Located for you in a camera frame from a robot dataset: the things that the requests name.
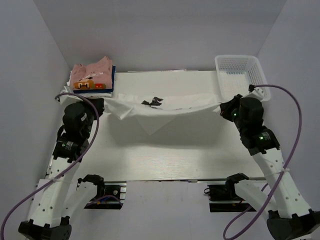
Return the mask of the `white printed t shirt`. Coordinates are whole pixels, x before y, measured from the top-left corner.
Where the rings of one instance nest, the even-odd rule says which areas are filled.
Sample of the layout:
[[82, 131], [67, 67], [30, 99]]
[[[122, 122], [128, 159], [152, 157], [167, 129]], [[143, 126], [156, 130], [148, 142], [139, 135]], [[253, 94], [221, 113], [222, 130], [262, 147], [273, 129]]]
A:
[[152, 135], [177, 117], [205, 111], [218, 113], [218, 96], [211, 93], [185, 96], [137, 96], [119, 93], [118, 97], [103, 97], [104, 111], [119, 120], [134, 118], [148, 135]]

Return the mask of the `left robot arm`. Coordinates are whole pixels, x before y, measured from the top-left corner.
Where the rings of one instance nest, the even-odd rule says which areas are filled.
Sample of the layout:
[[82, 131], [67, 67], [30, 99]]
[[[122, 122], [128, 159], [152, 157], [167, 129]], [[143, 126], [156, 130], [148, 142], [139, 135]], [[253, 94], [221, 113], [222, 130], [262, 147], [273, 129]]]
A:
[[64, 109], [62, 126], [57, 132], [48, 180], [40, 201], [28, 220], [20, 223], [18, 232], [28, 240], [68, 240], [71, 222], [91, 200], [105, 193], [103, 177], [87, 174], [77, 180], [77, 190], [67, 196], [84, 152], [94, 121], [104, 112], [102, 98], [76, 101]]

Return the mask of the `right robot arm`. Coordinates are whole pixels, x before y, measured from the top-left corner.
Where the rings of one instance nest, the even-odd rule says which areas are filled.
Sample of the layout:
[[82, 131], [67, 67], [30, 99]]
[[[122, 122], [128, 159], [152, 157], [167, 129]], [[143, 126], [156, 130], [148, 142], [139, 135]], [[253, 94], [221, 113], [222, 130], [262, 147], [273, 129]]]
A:
[[320, 213], [313, 211], [298, 190], [275, 134], [264, 125], [264, 108], [259, 99], [236, 95], [220, 104], [220, 115], [233, 122], [242, 144], [261, 169], [270, 187], [259, 190], [243, 173], [229, 176], [226, 187], [231, 196], [251, 205], [266, 221], [275, 240], [294, 240], [311, 234], [320, 226]]

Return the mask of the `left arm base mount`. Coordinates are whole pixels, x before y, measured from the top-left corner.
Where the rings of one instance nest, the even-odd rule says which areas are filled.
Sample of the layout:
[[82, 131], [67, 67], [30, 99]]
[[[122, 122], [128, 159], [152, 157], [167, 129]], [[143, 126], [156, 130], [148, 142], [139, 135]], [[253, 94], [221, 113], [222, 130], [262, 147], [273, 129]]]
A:
[[103, 177], [88, 174], [77, 180], [77, 189], [82, 183], [91, 183], [95, 186], [96, 195], [86, 204], [85, 209], [91, 210], [120, 210], [123, 206], [126, 185], [124, 183], [107, 183]]

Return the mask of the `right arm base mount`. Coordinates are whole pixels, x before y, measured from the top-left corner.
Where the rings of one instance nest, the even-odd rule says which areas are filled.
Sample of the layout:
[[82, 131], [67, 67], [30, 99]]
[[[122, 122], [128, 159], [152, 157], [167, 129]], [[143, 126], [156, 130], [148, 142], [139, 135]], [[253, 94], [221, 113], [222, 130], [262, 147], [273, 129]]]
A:
[[249, 180], [244, 173], [237, 173], [227, 177], [224, 183], [209, 184], [203, 191], [208, 196], [211, 213], [241, 213], [246, 209], [249, 212], [256, 210], [243, 198], [236, 195], [235, 184]]

